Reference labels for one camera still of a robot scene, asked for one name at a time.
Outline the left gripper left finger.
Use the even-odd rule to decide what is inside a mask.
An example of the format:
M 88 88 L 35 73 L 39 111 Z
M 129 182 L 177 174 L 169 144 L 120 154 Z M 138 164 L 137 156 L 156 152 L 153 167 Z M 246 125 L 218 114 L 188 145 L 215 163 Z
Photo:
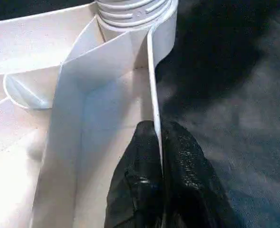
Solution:
M 153 121 L 137 124 L 114 170 L 106 201 L 106 228 L 157 228 L 161 225 L 163 177 Z

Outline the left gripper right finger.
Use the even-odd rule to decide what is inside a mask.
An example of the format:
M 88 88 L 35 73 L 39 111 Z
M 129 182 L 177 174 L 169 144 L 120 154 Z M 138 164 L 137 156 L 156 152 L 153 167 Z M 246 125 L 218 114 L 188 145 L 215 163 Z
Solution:
M 238 228 L 216 172 L 192 134 L 177 122 L 162 123 L 167 228 Z

